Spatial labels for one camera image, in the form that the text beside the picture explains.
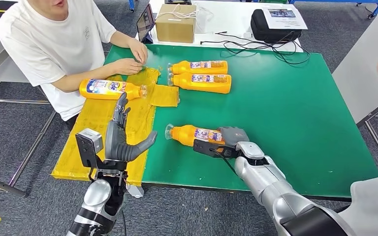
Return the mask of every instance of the green table mat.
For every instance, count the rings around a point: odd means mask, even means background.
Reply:
[[[378,170],[321,54],[292,66],[273,52],[232,55],[224,48],[147,45],[148,67],[161,72],[182,60],[226,60],[232,76],[229,94],[180,89],[177,108],[157,108],[142,182],[200,188],[248,190],[226,163],[164,138],[167,124],[201,128],[237,126],[276,162],[301,194],[349,197],[350,185],[378,177]],[[129,49],[112,47],[107,63],[129,58]],[[289,56],[302,61],[305,53]]]

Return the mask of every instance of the bottle label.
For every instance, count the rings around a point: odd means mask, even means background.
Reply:
[[[215,140],[222,141],[222,134],[220,132],[210,130],[210,129],[196,129],[195,138],[202,140]]]
[[[210,61],[191,62],[190,67],[192,69],[224,67],[224,61],[223,60],[210,60]]]
[[[225,75],[192,75],[192,82],[224,83],[227,82]]]
[[[125,92],[126,82],[109,80],[89,80],[86,91],[97,94],[114,94]]]

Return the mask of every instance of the wire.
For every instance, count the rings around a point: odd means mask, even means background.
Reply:
[[[306,49],[304,49],[295,40],[293,40],[294,31],[289,32],[282,39],[275,41],[275,42],[271,42],[271,43],[266,43],[264,41],[263,42],[253,41],[253,40],[250,40],[250,39],[247,39],[247,38],[241,38],[241,37],[231,35],[231,34],[226,34],[226,33],[227,32],[224,31],[224,32],[216,33],[216,34],[221,35],[221,36],[234,37],[234,38],[237,38],[237,39],[246,40],[248,42],[243,44],[243,43],[238,43],[238,42],[234,42],[234,41],[230,41],[230,40],[223,40],[223,41],[201,41],[200,44],[202,44],[202,43],[223,43],[223,46],[225,47],[225,49],[227,49],[229,52],[233,53],[234,55],[237,55],[241,52],[244,52],[245,50],[270,48],[276,54],[277,59],[279,59],[279,60],[281,60],[281,61],[283,61],[283,62],[285,62],[289,65],[298,65],[298,64],[305,63],[309,60],[309,58],[311,56],[310,53]],[[280,52],[280,51],[278,51],[278,48],[280,48],[281,46],[283,46],[284,44],[289,43],[289,42],[292,42],[293,45],[295,46],[295,50],[293,52]],[[228,47],[228,44],[234,44],[234,45],[240,47],[241,49],[235,49],[235,50],[231,49],[231,48]],[[259,46],[248,47],[251,44],[258,44]],[[286,56],[291,56],[291,55],[295,54],[298,47],[301,48],[307,54],[306,59],[303,60],[303,61],[300,61],[300,62],[289,61],[289,58],[287,58]]]
[[[219,151],[217,151],[217,150],[215,150],[215,149],[209,149],[210,151],[213,151],[213,152],[215,152],[216,154],[218,154],[226,163],[227,163],[227,165],[230,167],[230,169],[234,172],[234,174],[236,175],[236,176],[238,176],[237,175],[237,173],[235,172],[235,169],[231,166],[231,164],[227,161],[227,159],[219,152]]]
[[[92,178],[92,172],[94,171],[94,168],[91,167],[91,170],[89,171],[89,174],[88,174],[88,177],[89,177],[89,180],[93,183],[95,182],[95,180]]]
[[[124,223],[124,235],[126,236],[126,224],[125,224],[125,215],[124,215],[124,210],[122,209],[121,210],[122,214],[123,214],[123,223]]]
[[[198,5],[195,5],[195,6],[198,8],[196,11],[193,11],[193,12],[190,12],[190,13],[187,13],[187,14],[183,14],[183,13],[181,13],[181,12],[176,11],[176,9],[177,9],[178,6],[180,6],[180,4],[177,4],[177,5],[173,8],[173,10],[170,11],[170,12],[162,12],[162,13],[158,14],[157,17],[156,17],[156,19],[157,19],[159,16],[166,15],[166,14],[174,15],[174,16],[176,16],[177,18],[180,18],[180,19],[194,18],[194,19],[195,19],[195,22],[196,22],[196,26],[198,26],[198,28],[199,28],[201,31],[203,31],[203,29],[202,29],[201,26],[199,25],[198,21],[196,20],[196,17],[198,16],[198,13],[199,13],[201,10],[204,10],[204,11],[208,12],[209,14],[211,14],[212,17],[211,17],[211,18],[207,18],[206,21],[210,21],[210,20],[214,17],[214,14],[213,14],[210,10],[208,10],[208,9],[206,9],[206,8],[204,8],[204,7],[198,6]]]

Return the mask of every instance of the cardboard box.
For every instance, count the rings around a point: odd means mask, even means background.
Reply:
[[[174,14],[162,14],[173,10],[186,15],[196,11],[196,6],[163,4],[156,19],[157,39],[166,42],[193,43],[196,19],[181,19]]]

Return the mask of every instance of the robotic hand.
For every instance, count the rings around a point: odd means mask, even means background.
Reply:
[[[126,143],[126,118],[130,111],[130,108],[125,110],[127,102],[126,93],[123,93],[115,106],[113,119],[108,123],[103,162],[96,155],[103,149],[102,136],[91,129],[76,134],[82,164],[91,168],[89,179],[92,184],[67,236],[105,236],[111,232],[122,211],[127,162],[135,160],[156,141],[157,132],[153,131],[137,145]],[[95,168],[95,179],[92,179]]]
[[[236,158],[234,171],[246,183],[259,204],[272,218],[280,236],[355,236],[352,228],[336,212],[298,194],[286,181],[275,162],[245,131],[221,127],[225,146],[195,140],[197,152],[222,158]]]

